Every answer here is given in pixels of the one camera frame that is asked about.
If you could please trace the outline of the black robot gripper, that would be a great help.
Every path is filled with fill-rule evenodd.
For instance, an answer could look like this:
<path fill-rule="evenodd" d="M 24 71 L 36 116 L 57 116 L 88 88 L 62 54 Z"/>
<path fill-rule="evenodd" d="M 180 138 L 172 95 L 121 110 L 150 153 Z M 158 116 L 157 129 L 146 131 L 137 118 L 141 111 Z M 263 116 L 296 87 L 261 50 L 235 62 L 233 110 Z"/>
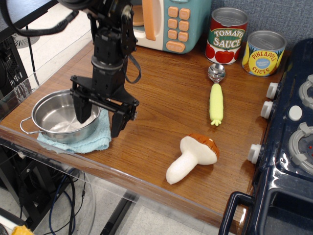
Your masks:
<path fill-rule="evenodd" d="M 117 64 L 93 62 L 92 77 L 73 75 L 73 104 L 76 118 L 84 123 L 91 116 L 92 105 L 113 113 L 111 137 L 116 138 L 129 120 L 135 120 L 139 101 L 125 89 L 125 82 L 136 83 L 139 77 L 130 81 L 127 76 L 128 61 Z"/>

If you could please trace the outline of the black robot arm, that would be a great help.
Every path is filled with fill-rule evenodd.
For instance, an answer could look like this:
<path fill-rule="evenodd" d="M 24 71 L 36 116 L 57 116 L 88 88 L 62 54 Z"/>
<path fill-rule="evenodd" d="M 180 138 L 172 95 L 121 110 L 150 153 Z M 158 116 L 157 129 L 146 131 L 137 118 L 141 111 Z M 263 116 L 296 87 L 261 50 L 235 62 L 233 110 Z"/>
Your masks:
<path fill-rule="evenodd" d="M 129 120 L 136 118 L 139 101 L 125 90 L 128 61 L 137 39 L 133 29 L 133 5 L 129 0 L 62 0 L 60 4 L 77 12 L 84 11 L 91 23 L 94 52 L 92 77 L 73 75 L 72 88 L 77 120 L 84 123 L 92 105 L 113 113 L 111 137 L 118 137 Z"/>

